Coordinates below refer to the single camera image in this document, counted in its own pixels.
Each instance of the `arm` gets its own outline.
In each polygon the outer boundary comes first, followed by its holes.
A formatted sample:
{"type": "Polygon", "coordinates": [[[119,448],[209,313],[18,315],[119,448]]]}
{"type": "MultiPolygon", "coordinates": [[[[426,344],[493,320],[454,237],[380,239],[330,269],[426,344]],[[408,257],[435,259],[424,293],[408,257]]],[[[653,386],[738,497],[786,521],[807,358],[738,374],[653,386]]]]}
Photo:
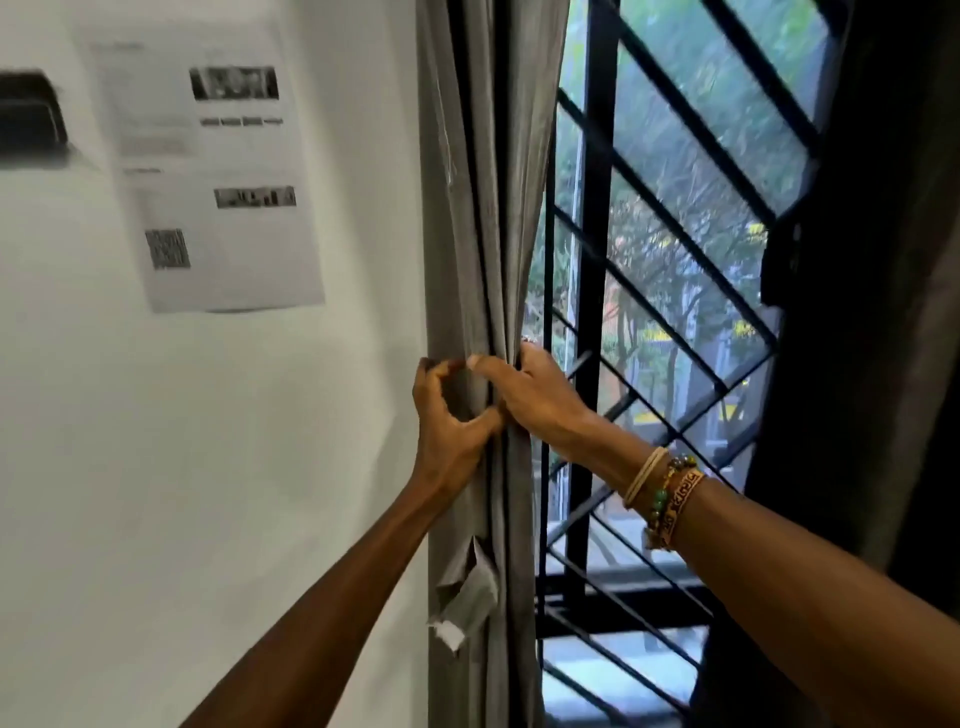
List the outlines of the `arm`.
{"type": "Polygon", "coordinates": [[[441,380],[460,368],[420,361],[420,444],[396,501],[213,689],[183,728],[324,726],[360,650],[423,536],[467,485],[503,426],[490,408],[469,423],[446,408],[441,380]]]}
{"type": "MultiPolygon", "coordinates": [[[[587,410],[548,353],[524,345],[522,363],[469,366],[522,425],[623,494],[653,447],[587,410]]],[[[650,490],[637,499],[641,515],[650,490]]],[[[767,657],[841,725],[960,726],[953,620],[716,480],[694,490],[674,539],[767,657]]]]}

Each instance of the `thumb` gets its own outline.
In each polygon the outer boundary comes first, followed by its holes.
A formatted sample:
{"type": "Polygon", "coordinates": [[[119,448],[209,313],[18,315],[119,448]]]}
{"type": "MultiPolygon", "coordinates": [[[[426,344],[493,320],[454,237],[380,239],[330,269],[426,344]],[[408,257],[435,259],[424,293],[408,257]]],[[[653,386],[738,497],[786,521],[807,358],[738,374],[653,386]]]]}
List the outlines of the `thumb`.
{"type": "Polygon", "coordinates": [[[527,377],[499,356],[474,354],[467,360],[467,368],[492,382],[493,386],[500,391],[500,394],[507,399],[517,394],[523,379],[527,377]]]}
{"type": "Polygon", "coordinates": [[[470,441],[475,447],[482,447],[493,435],[503,431],[506,423],[507,416],[502,407],[497,405],[487,407],[467,423],[470,441]]]}

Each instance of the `hand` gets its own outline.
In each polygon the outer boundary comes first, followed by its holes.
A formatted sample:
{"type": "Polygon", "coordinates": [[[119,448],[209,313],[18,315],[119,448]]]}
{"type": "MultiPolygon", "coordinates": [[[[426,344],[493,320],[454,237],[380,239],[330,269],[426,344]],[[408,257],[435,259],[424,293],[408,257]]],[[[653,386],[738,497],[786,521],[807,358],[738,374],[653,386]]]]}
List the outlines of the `hand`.
{"type": "Polygon", "coordinates": [[[514,419],[567,460],[578,460],[579,433],[597,415],[587,408],[548,352],[520,344],[520,371],[496,356],[475,354],[467,366],[489,379],[514,419]]]}
{"type": "Polygon", "coordinates": [[[488,407],[466,423],[450,414],[442,382],[464,367],[463,360],[442,361],[431,366],[429,359],[421,359],[414,380],[420,442],[413,479],[450,497],[457,496],[466,487],[480,463],[484,446],[492,435],[503,429],[505,421],[498,407],[488,407]]]}

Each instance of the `forearm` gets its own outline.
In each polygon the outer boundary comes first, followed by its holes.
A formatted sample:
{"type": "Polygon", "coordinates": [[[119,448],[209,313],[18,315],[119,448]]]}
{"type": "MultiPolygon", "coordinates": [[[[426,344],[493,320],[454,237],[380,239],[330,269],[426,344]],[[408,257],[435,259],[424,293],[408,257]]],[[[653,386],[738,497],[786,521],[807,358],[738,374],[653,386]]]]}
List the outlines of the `forearm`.
{"type": "Polygon", "coordinates": [[[447,505],[442,493],[412,479],[184,727],[326,725],[383,605],[447,505]]]}
{"type": "MultiPolygon", "coordinates": [[[[591,425],[578,460],[622,494],[652,447],[612,427],[591,425]]],[[[737,623],[841,725],[960,725],[951,619],[715,480],[693,492],[674,539],[737,623]]]]}

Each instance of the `bracelet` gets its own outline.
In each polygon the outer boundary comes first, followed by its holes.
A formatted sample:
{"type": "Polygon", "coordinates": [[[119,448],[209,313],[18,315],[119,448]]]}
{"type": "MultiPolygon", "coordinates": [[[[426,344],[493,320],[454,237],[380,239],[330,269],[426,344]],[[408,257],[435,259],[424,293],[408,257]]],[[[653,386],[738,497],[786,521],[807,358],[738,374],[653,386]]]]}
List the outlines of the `bracelet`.
{"type": "Polygon", "coordinates": [[[647,521],[647,527],[643,531],[643,543],[647,548],[651,550],[656,548],[665,548],[666,544],[663,542],[663,538],[660,535],[660,530],[661,521],[664,516],[664,509],[666,508],[667,501],[671,499],[669,491],[670,480],[680,471],[690,470],[691,468],[695,468],[696,465],[697,461],[694,460],[690,455],[680,455],[673,458],[673,460],[671,460],[670,464],[667,466],[666,476],[663,478],[663,482],[661,483],[660,487],[654,493],[653,508],[650,513],[650,519],[647,521]]]}
{"type": "Polygon", "coordinates": [[[670,502],[666,506],[666,511],[663,513],[662,519],[660,519],[660,541],[663,543],[663,547],[668,551],[672,551],[673,548],[670,547],[670,542],[673,541],[673,532],[677,528],[677,521],[680,519],[680,514],[686,506],[686,502],[690,498],[690,494],[693,493],[693,489],[700,484],[700,481],[704,479],[704,474],[695,468],[684,473],[684,477],[680,479],[680,485],[677,486],[676,490],[673,492],[673,496],[670,497],[670,502]]]}
{"type": "Polygon", "coordinates": [[[639,494],[640,489],[643,487],[643,484],[647,481],[647,478],[650,477],[650,473],[654,471],[654,468],[668,452],[669,450],[667,448],[657,448],[650,453],[650,457],[643,463],[643,467],[641,467],[639,473],[636,474],[634,482],[630,484],[630,487],[623,496],[624,507],[630,508],[636,496],[639,494]]]}

